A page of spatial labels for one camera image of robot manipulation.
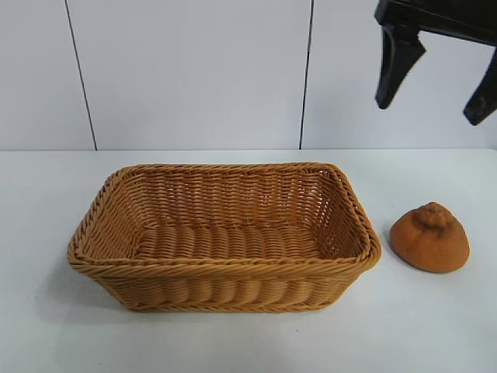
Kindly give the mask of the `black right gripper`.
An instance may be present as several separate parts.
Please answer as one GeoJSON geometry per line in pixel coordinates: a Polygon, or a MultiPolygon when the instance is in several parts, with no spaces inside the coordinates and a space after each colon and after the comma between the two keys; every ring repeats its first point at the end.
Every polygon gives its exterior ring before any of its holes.
{"type": "Polygon", "coordinates": [[[382,58],[375,100],[386,110],[405,77],[426,52],[420,31],[493,44],[494,52],[463,114],[478,126],[496,111],[495,1],[379,1],[374,17],[381,26],[382,58]]]}

